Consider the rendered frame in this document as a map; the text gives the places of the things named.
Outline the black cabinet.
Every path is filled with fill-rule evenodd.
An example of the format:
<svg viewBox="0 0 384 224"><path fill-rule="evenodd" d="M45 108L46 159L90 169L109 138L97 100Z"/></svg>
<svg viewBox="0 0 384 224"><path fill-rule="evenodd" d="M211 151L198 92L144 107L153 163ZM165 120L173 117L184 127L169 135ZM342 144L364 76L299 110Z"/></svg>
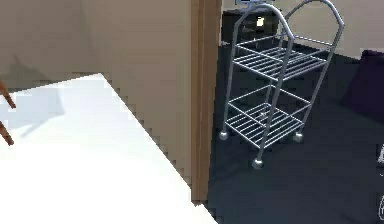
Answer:
<svg viewBox="0 0 384 224"><path fill-rule="evenodd" d="M221 42L226 45L233 40L235 23L244 14L244 9L225 10L222 14ZM260 8L251 12L240 24L238 42L273 36L277 33L279 18L269 10Z"/></svg>

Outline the dark purple sofa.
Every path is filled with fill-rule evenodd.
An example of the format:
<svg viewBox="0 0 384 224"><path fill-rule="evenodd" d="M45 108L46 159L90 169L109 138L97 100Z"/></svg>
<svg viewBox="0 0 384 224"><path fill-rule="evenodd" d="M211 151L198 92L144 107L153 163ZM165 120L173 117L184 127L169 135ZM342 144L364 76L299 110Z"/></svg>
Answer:
<svg viewBox="0 0 384 224"><path fill-rule="evenodd" d="M362 52L342 105L384 124L384 52Z"/></svg>

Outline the white patterned object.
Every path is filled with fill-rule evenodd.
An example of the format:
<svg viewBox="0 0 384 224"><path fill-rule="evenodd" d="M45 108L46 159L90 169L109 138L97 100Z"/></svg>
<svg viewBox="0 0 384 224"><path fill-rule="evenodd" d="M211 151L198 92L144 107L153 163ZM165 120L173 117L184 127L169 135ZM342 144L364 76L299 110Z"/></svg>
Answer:
<svg viewBox="0 0 384 224"><path fill-rule="evenodd" d="M378 157L377 157L377 168L384 169L384 144L380 146ZM384 193L380 195L379 207L378 207L378 218L380 221L384 221Z"/></svg>

